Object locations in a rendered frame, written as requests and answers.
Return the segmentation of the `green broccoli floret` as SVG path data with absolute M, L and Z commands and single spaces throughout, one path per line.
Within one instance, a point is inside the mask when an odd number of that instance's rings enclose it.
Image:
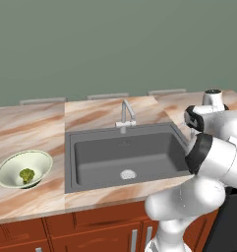
M 25 168 L 20 171 L 19 175 L 23 179 L 23 183 L 28 184 L 34 178 L 34 171 L 32 169 Z

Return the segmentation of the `pale green bowl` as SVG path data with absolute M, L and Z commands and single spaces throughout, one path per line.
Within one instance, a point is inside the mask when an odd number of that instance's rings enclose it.
M 51 170 L 53 159 L 44 151 L 27 150 L 7 157 L 0 164 L 0 185 L 11 189 L 30 189 L 36 186 Z M 34 178 L 24 184 L 19 173 L 29 168 L 34 171 Z

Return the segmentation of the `grey stool seat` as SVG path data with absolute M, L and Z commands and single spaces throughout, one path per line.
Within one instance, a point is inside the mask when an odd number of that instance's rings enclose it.
M 19 105 L 43 104 L 43 103 L 60 103 L 67 102 L 66 97 L 52 97 L 52 98 L 36 98 L 20 100 Z
M 128 97 L 129 93 L 116 93 L 116 94 L 90 94 L 87 95 L 87 100 L 97 100 L 97 99 L 110 99 L 110 98 L 121 98 Z
M 186 93 L 186 89 L 147 91 L 147 95 L 173 95 Z

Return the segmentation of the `red-brown drawer front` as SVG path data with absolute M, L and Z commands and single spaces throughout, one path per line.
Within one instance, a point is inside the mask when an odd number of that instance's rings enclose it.
M 124 221 L 137 221 L 147 216 L 145 202 L 92 209 L 67 213 L 45 218 L 46 225 L 53 237 L 72 234 L 81 228 L 110 225 Z
M 41 219 L 0 224 L 0 252 L 50 252 Z

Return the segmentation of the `grey sink basin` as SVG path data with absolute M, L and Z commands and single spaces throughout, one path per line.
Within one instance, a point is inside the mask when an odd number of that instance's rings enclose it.
M 187 140 L 172 122 L 67 132 L 65 191 L 82 192 L 189 174 Z

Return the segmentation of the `silver sink tap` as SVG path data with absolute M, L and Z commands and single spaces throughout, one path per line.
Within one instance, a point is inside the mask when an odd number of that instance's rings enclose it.
M 126 112 L 129 112 L 131 119 L 126 120 Z M 121 120 L 115 123 L 115 127 L 120 129 L 121 134 L 125 134 L 128 127 L 134 127 L 137 125 L 136 122 L 136 114 L 128 102 L 128 100 L 124 99 L 122 101 L 122 115 Z

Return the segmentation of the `black dishwasher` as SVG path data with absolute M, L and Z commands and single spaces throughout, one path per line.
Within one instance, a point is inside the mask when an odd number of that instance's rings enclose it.
M 237 252 L 237 189 L 226 188 L 226 198 L 208 235 L 203 252 Z

